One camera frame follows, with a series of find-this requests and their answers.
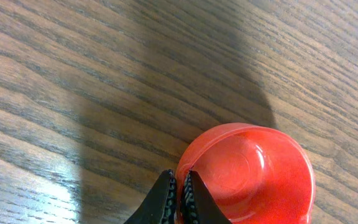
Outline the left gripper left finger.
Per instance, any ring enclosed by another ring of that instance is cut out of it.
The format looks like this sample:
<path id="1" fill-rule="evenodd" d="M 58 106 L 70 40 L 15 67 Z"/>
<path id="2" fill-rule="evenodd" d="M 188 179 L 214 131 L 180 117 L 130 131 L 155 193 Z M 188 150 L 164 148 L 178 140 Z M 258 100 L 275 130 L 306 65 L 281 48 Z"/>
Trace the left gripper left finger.
<path id="1" fill-rule="evenodd" d="M 124 224 L 174 224 L 177 181 L 171 169 L 163 171 L 139 208 Z"/>

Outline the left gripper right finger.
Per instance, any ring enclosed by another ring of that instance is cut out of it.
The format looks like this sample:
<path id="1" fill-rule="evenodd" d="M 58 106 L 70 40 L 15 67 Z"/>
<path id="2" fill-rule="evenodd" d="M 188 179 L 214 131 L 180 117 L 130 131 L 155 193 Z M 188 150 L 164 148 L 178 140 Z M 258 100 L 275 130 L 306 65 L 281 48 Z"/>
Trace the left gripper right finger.
<path id="1" fill-rule="evenodd" d="M 180 202 L 185 224 L 231 224 L 196 171 L 186 175 Z"/>

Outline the red plastic measuring scoop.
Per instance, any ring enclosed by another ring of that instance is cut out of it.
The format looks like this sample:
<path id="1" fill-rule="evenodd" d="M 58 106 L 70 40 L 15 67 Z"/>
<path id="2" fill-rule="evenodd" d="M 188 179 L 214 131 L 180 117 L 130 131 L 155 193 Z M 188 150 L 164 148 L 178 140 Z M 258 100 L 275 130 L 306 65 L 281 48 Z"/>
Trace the red plastic measuring scoop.
<path id="1" fill-rule="evenodd" d="M 232 223 L 311 223 L 316 194 L 306 152 L 276 129 L 227 123 L 199 135 L 177 167 L 177 200 L 197 172 Z"/>

